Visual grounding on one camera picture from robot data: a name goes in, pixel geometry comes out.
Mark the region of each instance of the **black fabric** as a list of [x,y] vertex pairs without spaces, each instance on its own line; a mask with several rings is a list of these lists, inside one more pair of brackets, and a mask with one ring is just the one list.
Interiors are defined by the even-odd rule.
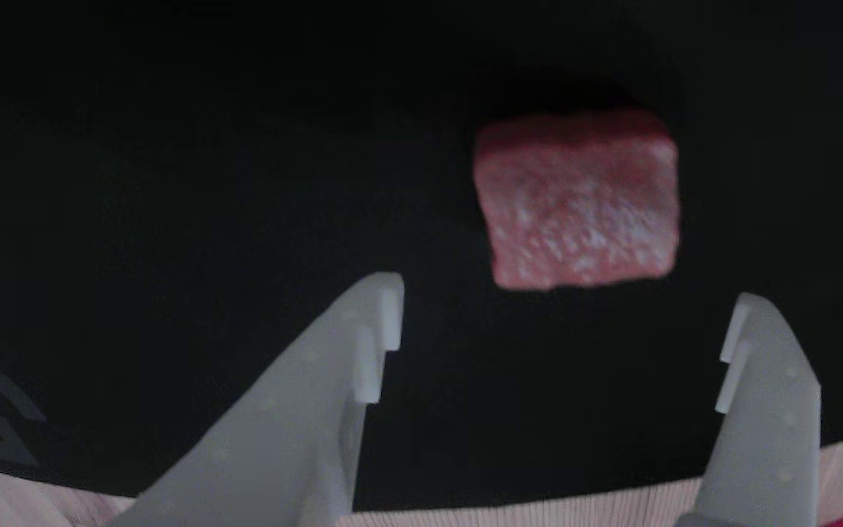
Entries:
[[[0,11],[0,371],[40,466],[136,495],[309,321],[407,284],[360,509],[696,476],[739,291],[783,311],[843,439],[843,5],[672,0]],[[642,104],[679,142],[665,280],[508,293],[477,127]]]

